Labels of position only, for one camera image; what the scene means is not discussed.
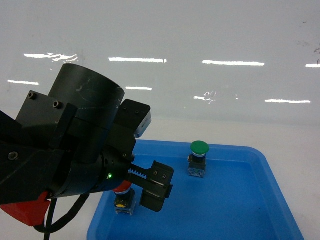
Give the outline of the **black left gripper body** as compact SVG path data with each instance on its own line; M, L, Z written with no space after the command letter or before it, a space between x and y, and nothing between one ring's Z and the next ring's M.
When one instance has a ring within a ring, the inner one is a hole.
M135 145L136 137L131 129L119 124L112 126L99 156L102 170L94 187L96 193L111 191L123 183L130 164L135 159Z

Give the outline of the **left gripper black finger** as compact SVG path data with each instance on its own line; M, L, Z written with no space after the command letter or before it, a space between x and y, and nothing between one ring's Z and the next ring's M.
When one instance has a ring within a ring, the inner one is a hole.
M126 180L142 188L140 206L160 212L165 200L170 197L173 175L172 167L154 161L149 169L130 164Z

